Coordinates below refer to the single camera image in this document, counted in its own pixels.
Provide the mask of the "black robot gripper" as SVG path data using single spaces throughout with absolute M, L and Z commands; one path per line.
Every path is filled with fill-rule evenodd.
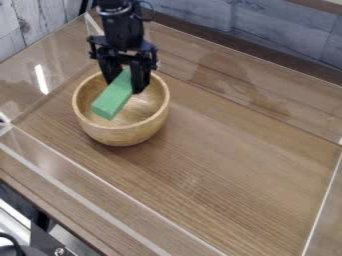
M 158 67 L 158 47 L 144 38 L 140 6 L 98 6 L 103 35 L 90 35 L 90 57 L 96 59 L 107 83 L 111 83 L 130 63 L 132 93 L 150 85 L 151 69 Z

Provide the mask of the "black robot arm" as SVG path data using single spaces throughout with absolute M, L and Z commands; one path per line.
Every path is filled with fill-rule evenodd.
M 98 0 L 103 35 L 90 35 L 90 58 L 99 63 L 106 81 L 112 82 L 127 65 L 132 93 L 150 85 L 151 71 L 158 69 L 158 47 L 144 38 L 142 6 L 144 0 Z

